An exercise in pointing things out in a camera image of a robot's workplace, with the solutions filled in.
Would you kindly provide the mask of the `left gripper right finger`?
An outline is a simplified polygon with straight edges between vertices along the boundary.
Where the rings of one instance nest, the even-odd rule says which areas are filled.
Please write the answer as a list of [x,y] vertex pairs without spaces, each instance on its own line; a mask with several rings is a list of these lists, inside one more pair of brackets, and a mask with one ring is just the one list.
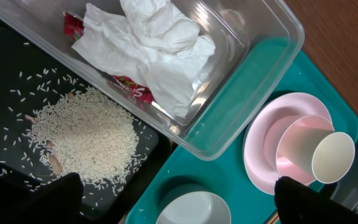
[[275,183],[275,206],[281,224],[358,224],[358,214],[284,176]]

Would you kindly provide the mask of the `red snack wrapper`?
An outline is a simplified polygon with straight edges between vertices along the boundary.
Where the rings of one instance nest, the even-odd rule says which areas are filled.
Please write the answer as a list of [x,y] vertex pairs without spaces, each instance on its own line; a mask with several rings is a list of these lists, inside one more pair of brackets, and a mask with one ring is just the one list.
[[[70,36],[73,40],[79,40],[83,35],[84,26],[83,19],[71,11],[63,11],[64,22],[63,32]],[[136,103],[152,104],[154,98],[151,91],[142,85],[138,85],[132,79],[125,76],[102,74],[106,79],[106,83],[111,88],[117,88],[127,93],[127,99]]]

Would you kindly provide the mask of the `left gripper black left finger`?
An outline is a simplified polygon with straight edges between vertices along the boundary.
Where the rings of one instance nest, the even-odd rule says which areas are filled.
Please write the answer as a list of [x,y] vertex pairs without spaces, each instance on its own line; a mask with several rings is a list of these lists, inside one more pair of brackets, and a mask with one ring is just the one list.
[[82,196],[77,173],[35,192],[0,182],[0,223],[74,223],[80,216]]

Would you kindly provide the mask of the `white napkin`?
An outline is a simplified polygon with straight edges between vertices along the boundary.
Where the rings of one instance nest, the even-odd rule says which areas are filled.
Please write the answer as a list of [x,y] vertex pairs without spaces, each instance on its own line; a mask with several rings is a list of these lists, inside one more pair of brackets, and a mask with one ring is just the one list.
[[74,44],[88,63],[147,87],[159,106],[184,118],[215,44],[170,1],[121,1],[124,15],[88,3]]

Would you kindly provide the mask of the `rice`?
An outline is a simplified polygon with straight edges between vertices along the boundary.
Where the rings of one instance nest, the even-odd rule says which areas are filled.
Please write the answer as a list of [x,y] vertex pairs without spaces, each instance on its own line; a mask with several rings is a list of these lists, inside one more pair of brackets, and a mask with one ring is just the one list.
[[140,141],[135,119],[89,84],[84,93],[67,93],[27,116],[28,137],[42,147],[40,160],[52,171],[51,182],[76,172],[83,187],[122,184]]

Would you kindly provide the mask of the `wooden chopstick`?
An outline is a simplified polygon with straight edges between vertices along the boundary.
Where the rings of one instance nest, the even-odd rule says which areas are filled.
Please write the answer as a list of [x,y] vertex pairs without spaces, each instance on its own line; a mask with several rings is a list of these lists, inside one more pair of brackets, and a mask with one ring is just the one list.
[[264,224],[276,224],[279,221],[278,212],[274,211],[271,216],[264,222]]

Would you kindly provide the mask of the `grey bowl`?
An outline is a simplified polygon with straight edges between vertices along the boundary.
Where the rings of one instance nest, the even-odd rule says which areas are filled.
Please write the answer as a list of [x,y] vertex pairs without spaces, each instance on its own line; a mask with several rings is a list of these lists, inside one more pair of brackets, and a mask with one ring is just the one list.
[[156,224],[230,224],[226,201],[208,191],[170,192],[161,201]]

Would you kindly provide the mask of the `white paper cup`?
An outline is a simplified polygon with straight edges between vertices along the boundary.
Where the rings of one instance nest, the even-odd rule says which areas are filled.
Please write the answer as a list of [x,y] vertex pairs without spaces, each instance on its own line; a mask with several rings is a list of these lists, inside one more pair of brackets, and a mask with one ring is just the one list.
[[355,157],[353,139],[344,132],[292,126],[278,145],[278,153],[317,181],[331,184],[343,178]]

